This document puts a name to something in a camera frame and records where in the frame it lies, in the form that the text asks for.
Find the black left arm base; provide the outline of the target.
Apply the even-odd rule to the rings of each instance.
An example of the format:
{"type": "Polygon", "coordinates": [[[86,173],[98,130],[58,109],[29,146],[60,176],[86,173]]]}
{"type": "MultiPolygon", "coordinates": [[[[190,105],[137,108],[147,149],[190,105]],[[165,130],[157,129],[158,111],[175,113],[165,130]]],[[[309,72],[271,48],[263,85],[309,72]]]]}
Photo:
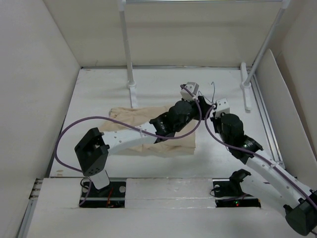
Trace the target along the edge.
{"type": "Polygon", "coordinates": [[[87,178],[80,181],[81,195],[79,207],[81,208],[124,208],[126,181],[111,181],[109,186],[96,189],[87,178]]]}

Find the light blue wire hanger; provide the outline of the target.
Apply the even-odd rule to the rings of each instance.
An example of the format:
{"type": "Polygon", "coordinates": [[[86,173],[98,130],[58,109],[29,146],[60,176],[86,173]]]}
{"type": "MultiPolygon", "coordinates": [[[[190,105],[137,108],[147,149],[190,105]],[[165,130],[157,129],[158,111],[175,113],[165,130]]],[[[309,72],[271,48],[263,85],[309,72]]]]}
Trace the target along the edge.
{"type": "Polygon", "coordinates": [[[211,97],[211,99],[206,97],[200,90],[198,91],[198,95],[202,96],[207,102],[209,102],[212,105],[212,104],[214,104],[214,96],[215,96],[215,83],[214,83],[214,81],[212,81],[210,83],[210,86],[212,87],[212,97],[211,97]]]}

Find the beige trousers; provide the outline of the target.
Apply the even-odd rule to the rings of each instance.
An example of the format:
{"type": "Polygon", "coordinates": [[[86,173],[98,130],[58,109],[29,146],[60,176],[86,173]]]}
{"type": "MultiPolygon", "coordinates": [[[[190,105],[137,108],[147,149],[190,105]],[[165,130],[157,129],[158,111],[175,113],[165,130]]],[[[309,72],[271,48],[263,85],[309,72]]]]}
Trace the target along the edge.
{"type": "MultiPolygon", "coordinates": [[[[143,107],[143,108],[123,108],[116,107],[109,111],[109,117],[117,121],[124,122],[131,126],[140,126],[151,119],[167,112],[171,105],[161,107],[143,107]]],[[[126,149],[126,151],[135,151],[137,153],[146,153],[153,151],[162,154],[174,154],[177,152],[193,154],[196,148],[196,135],[190,135],[175,140],[167,140],[157,144],[144,144],[126,149]]]]}

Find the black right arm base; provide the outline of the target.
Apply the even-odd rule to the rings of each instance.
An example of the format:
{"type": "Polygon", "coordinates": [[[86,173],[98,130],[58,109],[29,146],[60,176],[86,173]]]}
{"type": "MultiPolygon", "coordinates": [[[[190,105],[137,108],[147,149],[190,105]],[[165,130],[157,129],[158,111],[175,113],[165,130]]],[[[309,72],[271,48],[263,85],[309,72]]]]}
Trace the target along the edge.
{"type": "Polygon", "coordinates": [[[212,180],[210,195],[215,199],[216,208],[261,208],[260,200],[240,191],[228,178],[212,180]]]}

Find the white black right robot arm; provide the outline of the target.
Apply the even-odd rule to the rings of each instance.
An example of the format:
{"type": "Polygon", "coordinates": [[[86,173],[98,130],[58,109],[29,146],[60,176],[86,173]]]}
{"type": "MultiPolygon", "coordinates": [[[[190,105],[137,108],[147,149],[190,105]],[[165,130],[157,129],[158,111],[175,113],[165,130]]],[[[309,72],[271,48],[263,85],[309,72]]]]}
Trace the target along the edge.
{"type": "Polygon", "coordinates": [[[255,178],[248,170],[235,171],[229,189],[234,195],[243,192],[259,198],[278,211],[298,234],[316,234],[317,192],[290,175],[274,161],[263,147],[244,133],[240,118],[231,113],[214,112],[205,118],[205,125],[213,123],[220,138],[217,141],[242,164],[258,173],[266,182],[255,178]]]}

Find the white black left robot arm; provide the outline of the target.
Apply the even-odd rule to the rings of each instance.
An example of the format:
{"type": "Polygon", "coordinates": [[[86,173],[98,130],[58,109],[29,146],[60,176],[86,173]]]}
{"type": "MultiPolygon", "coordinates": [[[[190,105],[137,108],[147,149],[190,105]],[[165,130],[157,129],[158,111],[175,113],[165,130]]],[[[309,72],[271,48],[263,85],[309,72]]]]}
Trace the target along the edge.
{"type": "Polygon", "coordinates": [[[88,130],[74,148],[82,174],[92,181],[98,196],[108,195],[110,179],[105,169],[108,156],[134,146],[182,139],[188,133],[177,133],[192,120],[204,119],[210,108],[204,97],[199,96],[197,101],[178,101],[167,112],[139,127],[128,125],[125,130],[108,132],[96,127],[88,130]]]}

